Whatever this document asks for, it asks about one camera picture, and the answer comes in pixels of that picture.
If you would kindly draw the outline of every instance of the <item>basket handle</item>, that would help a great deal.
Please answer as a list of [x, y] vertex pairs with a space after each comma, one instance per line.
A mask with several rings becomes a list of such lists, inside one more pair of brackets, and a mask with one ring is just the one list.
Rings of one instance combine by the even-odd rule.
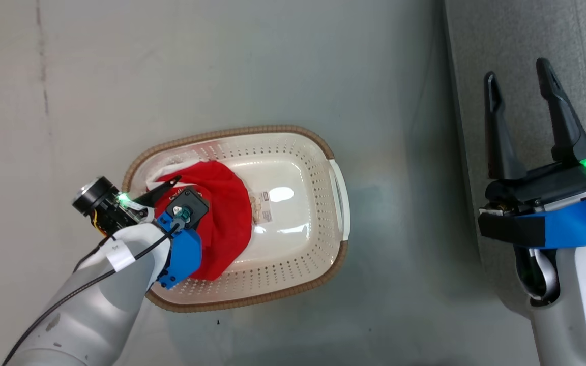
[[342, 218], [342, 239], [347, 240], [349, 237], [349, 225], [351, 218], [349, 217], [349, 198], [347, 197], [347, 187], [345, 186], [345, 179], [342, 177], [342, 172], [336, 160], [330, 159], [330, 165], [336, 178], [335, 186], [338, 188], [338, 194], [334, 191], [334, 199], [336, 201], [336, 208], [340, 210], [338, 213], [338, 220]]

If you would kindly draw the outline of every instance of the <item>gray sofa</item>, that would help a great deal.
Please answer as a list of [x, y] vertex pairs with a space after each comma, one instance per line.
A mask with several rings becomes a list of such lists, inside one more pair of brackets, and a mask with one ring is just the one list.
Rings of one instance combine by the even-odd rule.
[[[551, 162], [553, 135], [535, 61], [551, 61], [586, 129], [586, 2], [470, 0], [445, 4], [456, 114], [472, 218], [485, 204], [487, 179], [483, 77], [493, 70], [506, 100], [505, 116], [528, 169]], [[527, 296], [509, 245], [478, 236], [484, 269], [502, 302], [526, 315]]]

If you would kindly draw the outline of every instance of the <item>white plastic basket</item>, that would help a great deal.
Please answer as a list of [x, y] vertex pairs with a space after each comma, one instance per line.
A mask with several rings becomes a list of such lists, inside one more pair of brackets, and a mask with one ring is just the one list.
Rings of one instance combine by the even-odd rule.
[[235, 308], [323, 284], [340, 268], [349, 236], [345, 183], [332, 151], [299, 127], [241, 128], [172, 141], [131, 165], [123, 190], [137, 197], [170, 164], [218, 160], [255, 195], [270, 193], [271, 222], [254, 225], [246, 250], [214, 281], [186, 279], [147, 296], [177, 312]]

